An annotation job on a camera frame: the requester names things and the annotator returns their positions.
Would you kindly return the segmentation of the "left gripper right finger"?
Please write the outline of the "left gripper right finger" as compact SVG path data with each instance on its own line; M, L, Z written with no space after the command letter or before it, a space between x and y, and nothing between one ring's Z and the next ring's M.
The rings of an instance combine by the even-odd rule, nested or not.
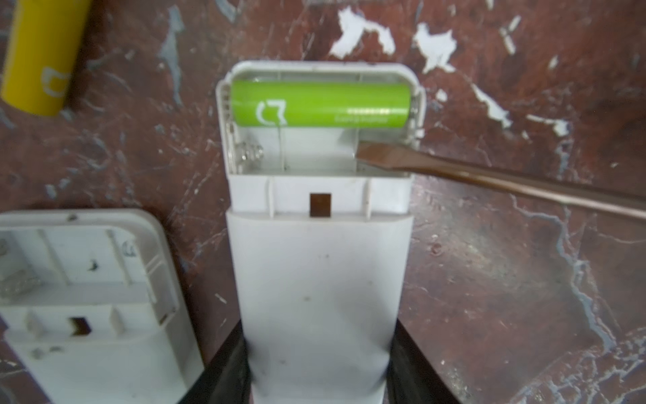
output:
M387 396L393 404L460 404L400 320L390 348Z

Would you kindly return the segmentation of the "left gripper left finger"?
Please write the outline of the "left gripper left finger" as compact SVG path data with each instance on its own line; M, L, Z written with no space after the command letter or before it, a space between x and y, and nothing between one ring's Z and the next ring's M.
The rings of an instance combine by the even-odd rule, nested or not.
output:
M252 374L242 322L231 330L179 404L247 404Z

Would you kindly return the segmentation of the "white remote control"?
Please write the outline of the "white remote control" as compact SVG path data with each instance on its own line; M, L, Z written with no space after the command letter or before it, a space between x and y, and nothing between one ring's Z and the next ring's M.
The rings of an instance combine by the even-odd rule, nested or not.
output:
M243 127L235 81L405 84L402 128ZM394 63L240 62L216 88L230 241L252 399L380 403L414 223L413 178L356 160L362 141L419 147L427 96Z
M5 340L54 403L177 403L205 365L144 210L1 216Z

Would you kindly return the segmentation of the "green battery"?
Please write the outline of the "green battery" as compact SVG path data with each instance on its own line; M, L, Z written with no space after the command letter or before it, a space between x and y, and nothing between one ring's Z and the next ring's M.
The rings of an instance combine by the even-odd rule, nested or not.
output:
M243 127L402 128L411 108L411 91L399 83L240 80L230 95Z

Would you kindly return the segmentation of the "black yellow screwdriver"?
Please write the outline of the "black yellow screwdriver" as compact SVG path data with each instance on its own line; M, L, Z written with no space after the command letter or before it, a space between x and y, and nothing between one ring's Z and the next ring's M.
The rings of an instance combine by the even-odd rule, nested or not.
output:
M645 219L645 199L635 195L436 157L401 145L362 141L355 158L385 170L434 176L610 215Z

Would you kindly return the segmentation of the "yellow battery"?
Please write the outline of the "yellow battery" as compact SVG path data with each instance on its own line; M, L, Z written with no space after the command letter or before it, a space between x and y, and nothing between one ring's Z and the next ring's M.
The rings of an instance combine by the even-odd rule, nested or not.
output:
M57 115L82 43L90 1L18 1L3 66L2 100L23 112Z

